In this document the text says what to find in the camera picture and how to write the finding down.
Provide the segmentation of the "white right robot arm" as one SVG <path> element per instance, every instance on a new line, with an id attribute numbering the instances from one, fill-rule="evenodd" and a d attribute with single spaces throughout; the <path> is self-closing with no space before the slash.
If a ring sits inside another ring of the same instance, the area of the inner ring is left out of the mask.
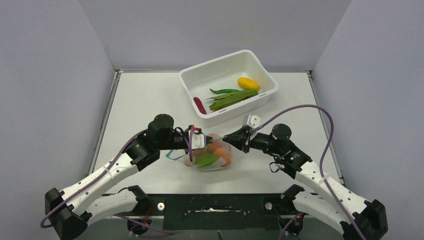
<path id="1" fill-rule="evenodd" d="M 269 134 L 253 133 L 249 126 L 227 134 L 223 141 L 248 153 L 262 151 L 274 158 L 278 168 L 302 183 L 314 194 L 293 184 L 283 193 L 282 209 L 313 216 L 339 232 L 345 240 L 380 240 L 388 232 L 385 206 L 378 200 L 353 193 L 327 174 L 321 174 L 318 164 L 301 151 L 290 139 L 291 129 L 276 124 Z"/>

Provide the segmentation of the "green bell pepper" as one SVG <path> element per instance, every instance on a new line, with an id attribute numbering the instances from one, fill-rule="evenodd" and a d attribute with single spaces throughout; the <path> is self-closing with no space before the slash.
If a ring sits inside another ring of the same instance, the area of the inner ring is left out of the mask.
<path id="1" fill-rule="evenodd" d="M 218 159 L 219 157 L 214 155 L 213 153 L 205 153 L 203 155 L 195 157 L 195 165 L 198 165 L 200 167 L 209 166 L 216 162 Z"/>

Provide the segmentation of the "clear zip top bag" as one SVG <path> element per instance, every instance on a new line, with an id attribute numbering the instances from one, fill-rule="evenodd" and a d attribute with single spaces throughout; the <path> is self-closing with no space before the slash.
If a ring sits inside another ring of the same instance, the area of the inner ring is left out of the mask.
<path id="1" fill-rule="evenodd" d="M 217 171 L 229 167 L 234 161 L 232 146 L 223 141 L 223 137 L 216 133 L 210 133 L 208 136 L 212 137 L 212 143 L 209 143 L 206 148 L 193 150 L 192 161 L 190 161 L 188 153 L 176 156 L 174 150 L 170 150 L 165 157 L 202 172 Z"/>

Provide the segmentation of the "orange peach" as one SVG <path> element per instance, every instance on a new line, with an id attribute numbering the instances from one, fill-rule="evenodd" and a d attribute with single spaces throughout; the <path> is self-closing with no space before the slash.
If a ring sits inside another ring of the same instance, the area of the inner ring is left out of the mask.
<path id="1" fill-rule="evenodd" d="M 213 154 L 217 149 L 221 147 L 221 143 L 219 140 L 213 141 L 209 143 L 206 147 L 206 152 Z"/>
<path id="2" fill-rule="evenodd" d="M 200 155 L 203 155 L 203 154 L 206 154 L 206 153 L 207 153 L 207 150 L 205 148 L 201 148 L 201 149 L 194 150 L 192 152 L 192 155 L 197 157 L 197 156 L 200 156 Z"/>

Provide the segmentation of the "beige garlic bulb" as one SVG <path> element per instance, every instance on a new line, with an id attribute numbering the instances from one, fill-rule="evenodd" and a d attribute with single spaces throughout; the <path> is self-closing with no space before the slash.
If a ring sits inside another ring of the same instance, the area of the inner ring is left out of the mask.
<path id="1" fill-rule="evenodd" d="M 192 167 L 196 164 L 196 158 L 194 156 L 190 157 L 189 155 L 185 155 L 183 158 L 183 163 L 188 167 Z"/>

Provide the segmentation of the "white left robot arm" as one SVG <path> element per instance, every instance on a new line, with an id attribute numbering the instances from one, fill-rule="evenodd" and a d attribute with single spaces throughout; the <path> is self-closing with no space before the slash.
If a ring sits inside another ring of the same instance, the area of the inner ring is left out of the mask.
<path id="1" fill-rule="evenodd" d="M 44 195 L 45 217 L 41 228 L 53 228 L 61 240 L 74 240 L 90 224 L 122 212 L 133 212 L 143 202 L 143 191 L 130 187 L 123 193 L 104 194 L 122 180 L 144 170 L 160 158 L 161 151 L 204 149 L 213 138 L 200 128 L 174 128 L 174 119 L 159 114 L 145 130 L 136 133 L 115 157 L 84 179 Z"/>

